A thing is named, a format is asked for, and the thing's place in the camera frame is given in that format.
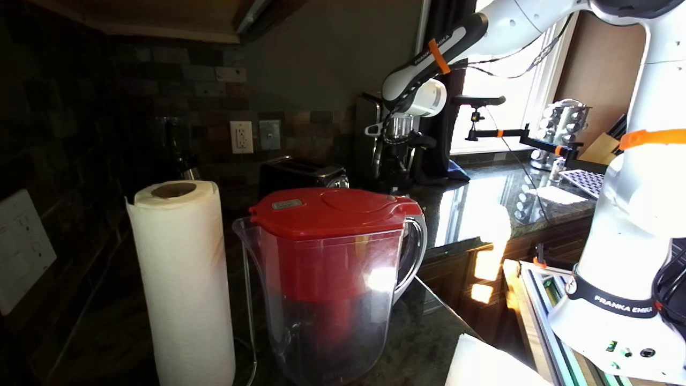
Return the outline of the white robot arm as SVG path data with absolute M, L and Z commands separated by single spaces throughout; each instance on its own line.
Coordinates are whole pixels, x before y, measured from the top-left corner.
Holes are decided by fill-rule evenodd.
M 494 0 L 394 70 L 381 100 L 399 114 L 435 117 L 446 92 L 434 77 L 514 55 L 576 12 L 644 26 L 645 50 L 620 155 L 548 327 L 606 374 L 684 386 L 686 0 Z

